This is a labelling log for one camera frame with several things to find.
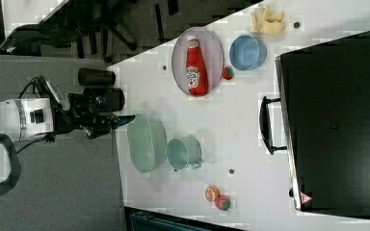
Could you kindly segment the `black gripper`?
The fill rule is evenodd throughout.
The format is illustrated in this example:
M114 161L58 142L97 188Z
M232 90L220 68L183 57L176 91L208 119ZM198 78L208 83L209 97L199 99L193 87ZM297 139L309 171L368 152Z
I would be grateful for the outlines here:
M68 110L59 110L54 117L55 132L67 134L83 130L89 140L104 136L133 121L133 115L111 116L112 100L104 96L70 93Z

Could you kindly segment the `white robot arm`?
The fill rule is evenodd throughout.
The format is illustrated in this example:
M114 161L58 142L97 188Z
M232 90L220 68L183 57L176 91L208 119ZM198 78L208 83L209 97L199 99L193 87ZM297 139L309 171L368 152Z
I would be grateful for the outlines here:
M115 115L116 99L71 93L69 108L53 98L26 98L0 101L0 134L12 141L54 141L59 135L82 130L96 139L133 121L133 115Z

